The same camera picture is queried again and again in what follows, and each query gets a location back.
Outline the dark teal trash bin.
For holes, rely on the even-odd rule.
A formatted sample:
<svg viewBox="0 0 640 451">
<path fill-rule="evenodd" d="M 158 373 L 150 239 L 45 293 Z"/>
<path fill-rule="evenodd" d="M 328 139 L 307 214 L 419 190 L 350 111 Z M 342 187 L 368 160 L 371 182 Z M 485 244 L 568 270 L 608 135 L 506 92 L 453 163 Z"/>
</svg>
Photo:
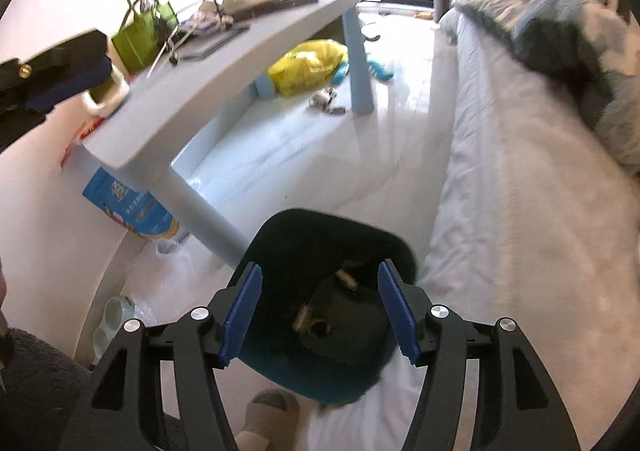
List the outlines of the dark teal trash bin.
<svg viewBox="0 0 640 451">
<path fill-rule="evenodd" d="M 324 405 L 358 400 L 396 348 L 378 291 L 385 260 L 416 281 L 411 247 L 393 233 L 303 208 L 269 218 L 241 261 L 262 271 L 262 293 L 240 360 Z"/>
</svg>

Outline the white cup on desk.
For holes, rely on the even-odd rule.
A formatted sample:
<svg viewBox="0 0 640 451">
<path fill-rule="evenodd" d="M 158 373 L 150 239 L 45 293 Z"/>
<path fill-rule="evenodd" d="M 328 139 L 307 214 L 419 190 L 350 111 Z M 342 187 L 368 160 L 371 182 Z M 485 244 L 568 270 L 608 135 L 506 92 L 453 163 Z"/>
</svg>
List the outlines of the white cup on desk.
<svg viewBox="0 0 640 451">
<path fill-rule="evenodd" d="M 129 91 L 124 74 L 113 65 L 107 81 L 85 91 L 81 95 L 81 102 L 91 116 L 109 118 L 125 102 Z"/>
</svg>

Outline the white pet bowl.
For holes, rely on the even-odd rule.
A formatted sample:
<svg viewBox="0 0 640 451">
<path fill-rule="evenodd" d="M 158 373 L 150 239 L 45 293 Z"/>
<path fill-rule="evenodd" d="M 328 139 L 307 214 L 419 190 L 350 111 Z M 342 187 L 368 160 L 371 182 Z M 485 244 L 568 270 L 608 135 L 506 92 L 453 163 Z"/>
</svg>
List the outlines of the white pet bowl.
<svg viewBox="0 0 640 451">
<path fill-rule="evenodd" d="M 110 298 L 102 312 L 101 320 L 92 334 L 94 361 L 101 359 L 126 321 L 134 316 L 134 303 L 127 296 Z"/>
</svg>

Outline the light blue desk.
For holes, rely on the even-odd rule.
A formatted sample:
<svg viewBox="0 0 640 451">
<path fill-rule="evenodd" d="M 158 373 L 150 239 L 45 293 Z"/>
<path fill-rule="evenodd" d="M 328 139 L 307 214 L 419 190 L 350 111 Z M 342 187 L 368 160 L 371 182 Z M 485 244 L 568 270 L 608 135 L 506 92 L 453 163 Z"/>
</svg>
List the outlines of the light blue desk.
<svg viewBox="0 0 640 451">
<path fill-rule="evenodd" d="M 84 143 L 117 180 L 150 192 L 160 205 L 231 268 L 245 253 L 244 235 L 171 164 L 220 108 L 282 55 L 334 20 L 344 27 L 352 111 L 374 110 L 357 6 L 360 0 L 319 0 L 258 18 L 247 32 L 203 61 L 180 62 L 163 74 L 134 80 L 125 104 Z"/>
</svg>

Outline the green tote bag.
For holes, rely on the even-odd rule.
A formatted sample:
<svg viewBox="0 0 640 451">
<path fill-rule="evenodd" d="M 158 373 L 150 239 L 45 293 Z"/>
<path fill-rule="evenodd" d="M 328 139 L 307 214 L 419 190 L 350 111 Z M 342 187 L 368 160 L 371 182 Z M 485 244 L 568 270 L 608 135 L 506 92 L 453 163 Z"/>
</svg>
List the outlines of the green tote bag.
<svg viewBox="0 0 640 451">
<path fill-rule="evenodd" d="M 169 2 L 126 1 L 127 11 L 111 42 L 127 73 L 135 75 L 152 65 L 178 18 Z"/>
</svg>

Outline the clear plastic bag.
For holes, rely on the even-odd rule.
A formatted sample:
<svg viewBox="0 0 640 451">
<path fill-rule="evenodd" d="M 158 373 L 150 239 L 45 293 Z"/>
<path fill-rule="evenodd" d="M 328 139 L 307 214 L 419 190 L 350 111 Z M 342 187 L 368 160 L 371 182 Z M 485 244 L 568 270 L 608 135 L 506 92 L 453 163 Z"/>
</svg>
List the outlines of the clear plastic bag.
<svg viewBox="0 0 640 451">
<path fill-rule="evenodd" d="M 198 303 L 198 280 L 188 250 L 172 240 L 145 245 L 131 261 L 122 296 L 148 327 L 179 320 Z"/>
</svg>

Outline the beige slipper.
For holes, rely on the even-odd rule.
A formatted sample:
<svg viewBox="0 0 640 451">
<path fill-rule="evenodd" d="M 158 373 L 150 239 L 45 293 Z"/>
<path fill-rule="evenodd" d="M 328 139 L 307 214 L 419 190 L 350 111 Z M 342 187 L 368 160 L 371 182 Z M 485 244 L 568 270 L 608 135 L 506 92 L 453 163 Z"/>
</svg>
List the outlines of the beige slipper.
<svg viewBox="0 0 640 451">
<path fill-rule="evenodd" d="M 250 400 L 235 444 L 240 451 L 288 451 L 295 448 L 299 403 L 284 389 L 267 389 Z"/>
</svg>

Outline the blue cardboard box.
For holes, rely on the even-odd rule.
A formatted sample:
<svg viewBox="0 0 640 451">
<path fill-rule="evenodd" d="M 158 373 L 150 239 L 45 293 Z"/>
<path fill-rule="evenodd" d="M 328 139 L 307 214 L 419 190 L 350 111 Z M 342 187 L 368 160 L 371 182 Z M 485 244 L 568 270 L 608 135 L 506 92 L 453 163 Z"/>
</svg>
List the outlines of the blue cardboard box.
<svg viewBox="0 0 640 451">
<path fill-rule="evenodd" d="M 87 183 L 82 196 L 128 231 L 145 239 L 172 239 L 180 223 L 148 191 L 134 191 L 103 168 Z"/>
</svg>

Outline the dark tray on desk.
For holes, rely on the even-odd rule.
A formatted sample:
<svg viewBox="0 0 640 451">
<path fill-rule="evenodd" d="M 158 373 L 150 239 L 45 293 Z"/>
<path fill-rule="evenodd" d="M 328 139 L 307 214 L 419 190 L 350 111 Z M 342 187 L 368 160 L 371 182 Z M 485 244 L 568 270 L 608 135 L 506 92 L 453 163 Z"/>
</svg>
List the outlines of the dark tray on desk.
<svg viewBox="0 0 640 451">
<path fill-rule="evenodd" d="M 235 26 L 232 29 L 224 32 L 219 38 L 209 41 L 209 43 L 206 44 L 206 46 L 202 47 L 200 50 L 189 51 L 186 53 L 176 53 L 174 55 L 174 63 L 177 64 L 181 61 L 201 61 L 207 59 L 209 55 L 217 52 L 226 44 L 230 44 L 233 39 L 238 38 L 249 30 L 249 25 Z"/>
</svg>

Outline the grey bed mattress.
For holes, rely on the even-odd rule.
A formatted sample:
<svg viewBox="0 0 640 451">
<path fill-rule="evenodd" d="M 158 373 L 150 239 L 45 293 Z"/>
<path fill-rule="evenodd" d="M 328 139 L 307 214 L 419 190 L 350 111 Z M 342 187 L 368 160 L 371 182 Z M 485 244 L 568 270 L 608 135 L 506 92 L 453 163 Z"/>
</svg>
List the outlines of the grey bed mattress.
<svg viewBox="0 0 640 451">
<path fill-rule="evenodd" d="M 457 44 L 419 20 L 381 27 L 395 79 L 374 114 L 338 120 L 317 205 L 406 240 L 433 301 L 518 322 L 591 449 L 639 378 L 638 184 L 562 82 L 472 23 Z"/>
</svg>

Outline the teal plush toy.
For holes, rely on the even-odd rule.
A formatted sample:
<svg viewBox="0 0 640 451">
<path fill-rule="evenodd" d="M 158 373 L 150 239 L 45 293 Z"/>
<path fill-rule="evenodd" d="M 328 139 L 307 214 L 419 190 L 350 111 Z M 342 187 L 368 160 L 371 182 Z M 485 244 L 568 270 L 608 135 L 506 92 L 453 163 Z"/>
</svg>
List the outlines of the teal plush toy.
<svg viewBox="0 0 640 451">
<path fill-rule="evenodd" d="M 335 72 L 333 73 L 330 84 L 332 86 L 339 86 L 345 80 L 346 76 L 349 73 L 349 63 L 347 61 L 343 61 L 337 65 Z M 385 65 L 378 63 L 376 61 L 370 60 L 368 62 L 368 67 L 371 75 L 375 80 L 381 82 L 389 82 L 394 78 L 394 71 L 387 68 Z"/>
</svg>

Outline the blue white fleece blanket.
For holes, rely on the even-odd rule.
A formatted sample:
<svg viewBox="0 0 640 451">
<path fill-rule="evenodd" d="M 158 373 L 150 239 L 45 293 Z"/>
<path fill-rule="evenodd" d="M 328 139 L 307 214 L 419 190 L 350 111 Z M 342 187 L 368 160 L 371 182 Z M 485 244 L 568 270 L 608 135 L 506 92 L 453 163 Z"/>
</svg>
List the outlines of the blue white fleece blanket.
<svg viewBox="0 0 640 451">
<path fill-rule="evenodd" d="M 529 70 L 563 81 L 617 163 L 639 170 L 639 35 L 597 0 L 451 0 Z"/>
</svg>

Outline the keychain on floor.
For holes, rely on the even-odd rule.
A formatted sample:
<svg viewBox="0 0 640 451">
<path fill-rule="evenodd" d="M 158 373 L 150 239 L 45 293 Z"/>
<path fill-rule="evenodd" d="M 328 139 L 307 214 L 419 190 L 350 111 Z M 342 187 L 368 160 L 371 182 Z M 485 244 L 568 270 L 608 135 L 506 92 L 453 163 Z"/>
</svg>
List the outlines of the keychain on floor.
<svg viewBox="0 0 640 451">
<path fill-rule="evenodd" d="M 322 88 L 309 98 L 308 105 L 326 115 L 344 115 L 346 108 L 334 104 L 336 97 L 337 93 L 334 88 Z"/>
</svg>

